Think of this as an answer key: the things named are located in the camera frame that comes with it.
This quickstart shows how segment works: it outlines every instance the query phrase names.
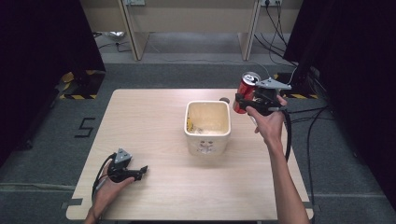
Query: human arm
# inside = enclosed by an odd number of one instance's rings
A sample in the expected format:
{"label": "human arm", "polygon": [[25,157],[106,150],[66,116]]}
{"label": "human arm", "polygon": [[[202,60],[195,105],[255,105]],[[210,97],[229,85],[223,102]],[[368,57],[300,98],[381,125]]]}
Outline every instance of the human arm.
{"label": "human arm", "polygon": [[102,172],[102,178],[99,184],[101,185],[101,187],[95,193],[93,205],[90,208],[84,221],[85,224],[97,223],[100,216],[106,211],[111,203],[113,203],[119,193],[132,182],[134,182],[133,177],[129,177],[121,181],[120,183],[113,182],[110,178],[107,177],[108,165],[109,163],[105,166]]}
{"label": "human arm", "polygon": [[[280,96],[277,96],[277,99],[282,105],[287,104]],[[281,135],[284,116],[282,112],[273,112],[265,117],[251,106],[247,107],[247,112],[256,120],[257,128],[255,133],[262,135],[264,143],[268,147],[279,223],[309,223],[308,215],[291,179],[289,167],[283,153]]]}

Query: white container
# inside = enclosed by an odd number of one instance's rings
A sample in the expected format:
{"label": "white container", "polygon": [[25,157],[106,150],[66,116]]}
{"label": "white container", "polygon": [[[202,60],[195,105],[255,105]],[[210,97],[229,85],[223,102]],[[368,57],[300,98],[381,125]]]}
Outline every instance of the white container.
{"label": "white container", "polygon": [[184,123],[184,133],[192,155],[220,155],[227,147],[231,134],[230,107],[227,103],[189,102]]}

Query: forearm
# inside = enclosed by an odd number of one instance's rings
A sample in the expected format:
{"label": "forearm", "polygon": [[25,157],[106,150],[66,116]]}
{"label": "forearm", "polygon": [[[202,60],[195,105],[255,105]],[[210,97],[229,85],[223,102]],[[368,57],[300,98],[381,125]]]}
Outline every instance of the forearm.
{"label": "forearm", "polygon": [[88,211],[87,217],[85,218],[84,224],[96,224],[101,215],[103,214],[105,208],[101,206],[93,205]]}
{"label": "forearm", "polygon": [[269,147],[279,223],[309,223],[300,195],[290,176],[280,142],[266,142]]}

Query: soda can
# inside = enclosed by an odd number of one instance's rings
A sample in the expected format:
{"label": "soda can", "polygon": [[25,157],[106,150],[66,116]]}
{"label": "soda can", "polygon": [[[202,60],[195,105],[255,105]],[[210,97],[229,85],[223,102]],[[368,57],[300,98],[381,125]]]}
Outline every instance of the soda can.
{"label": "soda can", "polygon": [[[241,83],[236,93],[242,94],[245,100],[253,100],[254,90],[256,90],[256,83],[262,78],[254,72],[246,72],[242,75]],[[247,111],[240,108],[236,100],[233,102],[233,110],[238,114],[245,114]]]}

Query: human hand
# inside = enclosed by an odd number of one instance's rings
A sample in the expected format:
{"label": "human hand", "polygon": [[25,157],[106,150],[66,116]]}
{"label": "human hand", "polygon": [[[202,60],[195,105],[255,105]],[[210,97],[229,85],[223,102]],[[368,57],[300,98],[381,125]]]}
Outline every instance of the human hand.
{"label": "human hand", "polygon": [[[285,99],[281,96],[276,97],[281,105],[287,105]],[[267,145],[281,144],[282,125],[284,116],[282,112],[276,111],[268,116],[263,116],[255,108],[247,106],[247,113],[252,116],[257,123],[255,133],[260,133],[264,138],[264,142]]]}
{"label": "human hand", "polygon": [[94,194],[93,205],[85,219],[85,223],[96,223],[99,217],[105,212],[105,210],[113,203],[120,192],[125,189],[128,185],[134,182],[133,177],[126,178],[120,183],[113,182],[107,176],[107,170],[110,162],[107,163],[103,169],[100,183],[103,182],[102,186]]}

